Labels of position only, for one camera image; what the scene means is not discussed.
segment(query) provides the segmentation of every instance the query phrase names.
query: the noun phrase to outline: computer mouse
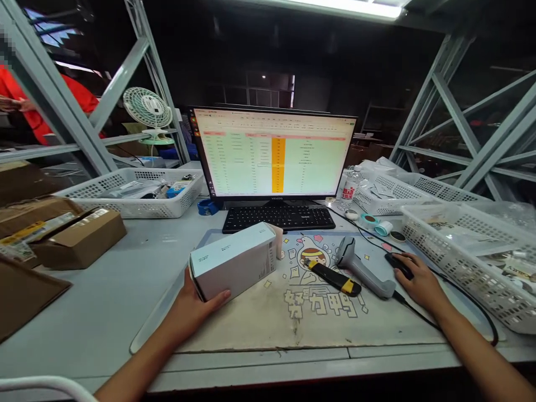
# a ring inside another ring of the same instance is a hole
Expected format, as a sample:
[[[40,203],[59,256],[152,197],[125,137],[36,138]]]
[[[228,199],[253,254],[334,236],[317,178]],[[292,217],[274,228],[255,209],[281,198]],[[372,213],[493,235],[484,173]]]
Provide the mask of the computer mouse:
[[[411,280],[413,279],[413,272],[408,268],[406,267],[406,264],[404,264],[402,261],[400,260],[397,260],[394,256],[393,256],[393,253],[386,253],[385,254],[385,259],[387,260],[387,262],[389,264],[391,264],[391,266],[394,268],[398,268],[402,274],[404,274],[404,276]]]

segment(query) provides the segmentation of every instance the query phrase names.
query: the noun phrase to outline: ceiling light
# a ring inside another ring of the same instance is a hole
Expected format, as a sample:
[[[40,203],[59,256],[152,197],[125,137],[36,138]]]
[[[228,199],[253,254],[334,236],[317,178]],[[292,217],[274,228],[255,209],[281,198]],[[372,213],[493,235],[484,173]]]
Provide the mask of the ceiling light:
[[[387,6],[385,4],[368,3],[360,0],[266,0],[266,3],[279,3],[287,5],[299,3],[305,6],[322,9],[335,9],[349,11],[356,14],[365,14],[375,17],[381,17],[388,20],[397,19],[402,13],[403,8],[397,6]]]
[[[102,78],[102,75],[98,71],[90,70],[90,69],[88,69],[86,67],[80,67],[80,66],[77,66],[77,65],[74,65],[74,64],[64,63],[63,61],[56,61],[56,60],[54,60],[54,63],[56,63],[58,65],[61,65],[63,67],[68,67],[68,68],[73,69],[73,70],[80,70],[80,71],[87,71],[89,73],[95,73],[99,77]]]

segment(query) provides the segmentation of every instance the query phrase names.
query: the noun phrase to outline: dark ceiling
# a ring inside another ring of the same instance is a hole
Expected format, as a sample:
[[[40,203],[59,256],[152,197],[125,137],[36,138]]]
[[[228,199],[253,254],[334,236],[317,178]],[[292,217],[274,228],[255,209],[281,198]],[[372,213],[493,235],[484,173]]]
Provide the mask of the dark ceiling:
[[[125,4],[87,1],[95,20],[77,26],[98,54],[102,67],[97,68],[113,74],[136,40]],[[19,3],[41,13],[75,5],[74,0]],[[412,0],[408,14],[393,25],[231,0],[152,0],[145,7],[171,82],[178,75],[210,80],[218,71],[253,69],[365,83],[373,92],[420,86],[444,33],[471,18],[478,39],[465,65],[536,68],[527,62],[536,53],[532,1]]]

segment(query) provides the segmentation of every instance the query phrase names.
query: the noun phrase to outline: mouse pad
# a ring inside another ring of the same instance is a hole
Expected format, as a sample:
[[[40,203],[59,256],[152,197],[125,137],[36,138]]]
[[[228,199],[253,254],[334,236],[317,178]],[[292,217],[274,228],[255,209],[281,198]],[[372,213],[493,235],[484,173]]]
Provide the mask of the mouse pad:
[[[229,235],[210,230],[198,248],[223,236]],[[304,255],[314,256],[322,264],[353,277],[335,265],[338,245],[344,236],[356,239],[355,253],[376,276],[395,280],[393,268],[384,258],[386,251],[395,250],[387,243],[356,232],[289,232],[283,235],[282,259],[277,260],[276,270],[213,314],[177,353],[445,343],[437,330],[396,300],[381,300],[365,287],[360,295],[350,298],[305,268]],[[367,239],[380,247],[371,245]],[[420,255],[410,243],[400,247]],[[184,270],[132,342],[132,353],[160,324],[183,283]],[[476,307],[454,288],[442,286],[458,310],[491,339],[488,323]],[[398,283],[397,290],[410,300]]]

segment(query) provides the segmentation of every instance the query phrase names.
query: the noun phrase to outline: bottle label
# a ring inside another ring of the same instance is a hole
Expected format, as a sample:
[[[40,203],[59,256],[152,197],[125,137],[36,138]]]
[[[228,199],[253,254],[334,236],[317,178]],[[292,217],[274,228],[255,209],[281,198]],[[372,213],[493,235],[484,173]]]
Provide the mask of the bottle label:
[[[352,200],[353,198],[353,193],[355,191],[355,188],[354,187],[345,187],[343,190],[342,190],[342,195],[341,195],[341,199],[343,200]]]

